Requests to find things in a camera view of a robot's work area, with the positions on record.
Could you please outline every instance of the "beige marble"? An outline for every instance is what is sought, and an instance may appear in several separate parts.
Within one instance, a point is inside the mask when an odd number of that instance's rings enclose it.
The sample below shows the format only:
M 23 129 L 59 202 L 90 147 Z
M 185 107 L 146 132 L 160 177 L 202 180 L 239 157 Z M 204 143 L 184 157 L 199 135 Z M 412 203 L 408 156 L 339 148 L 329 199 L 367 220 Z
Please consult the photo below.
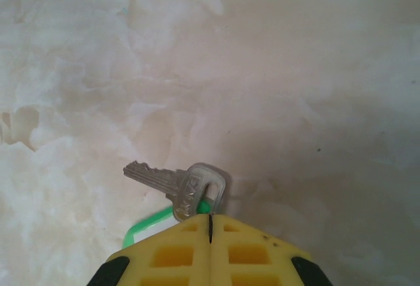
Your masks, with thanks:
M 204 161 L 334 285 L 420 284 L 420 0 L 1 0 L 2 285 L 84 285 Z

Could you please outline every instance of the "green key tag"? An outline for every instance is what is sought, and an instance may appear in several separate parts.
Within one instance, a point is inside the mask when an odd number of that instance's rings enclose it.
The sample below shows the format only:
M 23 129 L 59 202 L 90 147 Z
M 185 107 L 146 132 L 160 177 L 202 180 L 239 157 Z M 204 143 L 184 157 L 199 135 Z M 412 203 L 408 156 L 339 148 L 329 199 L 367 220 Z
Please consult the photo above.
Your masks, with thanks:
M 205 201 L 201 201 L 199 203 L 197 208 L 198 214 L 207 214 L 210 213 L 210 211 L 210 204 Z M 179 221 L 173 216 L 172 206 L 170 206 L 131 227 L 125 234 L 123 248 L 149 238 L 150 236 L 157 234 L 158 232 L 162 232 L 178 223 Z

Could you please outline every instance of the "black rubber edge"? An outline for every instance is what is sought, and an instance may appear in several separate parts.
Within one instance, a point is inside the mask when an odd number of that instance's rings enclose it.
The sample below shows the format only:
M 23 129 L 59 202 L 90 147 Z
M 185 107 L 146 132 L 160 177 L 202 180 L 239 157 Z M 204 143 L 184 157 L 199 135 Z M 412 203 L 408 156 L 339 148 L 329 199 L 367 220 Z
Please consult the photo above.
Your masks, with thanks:
M 321 268 L 315 263 L 295 256 L 291 259 L 304 286 L 333 286 Z
M 126 256 L 119 256 L 104 263 L 96 271 L 87 286 L 117 286 L 129 263 L 130 259 Z
M 213 216 L 209 214 L 209 242 L 213 240 Z

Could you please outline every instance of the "key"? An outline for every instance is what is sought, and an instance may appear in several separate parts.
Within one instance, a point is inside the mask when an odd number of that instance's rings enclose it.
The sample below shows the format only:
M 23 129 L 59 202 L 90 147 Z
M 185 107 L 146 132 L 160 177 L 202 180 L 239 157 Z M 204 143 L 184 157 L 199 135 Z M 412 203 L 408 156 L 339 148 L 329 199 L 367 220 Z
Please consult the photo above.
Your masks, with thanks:
M 165 193 L 173 203 L 173 215 L 178 221 L 197 214 L 198 204 L 211 184 L 217 187 L 211 208 L 211 213 L 216 213 L 226 187 L 225 177 L 205 163 L 196 163 L 187 171 L 172 171 L 152 169 L 147 163 L 134 161 L 123 172 L 125 176 Z

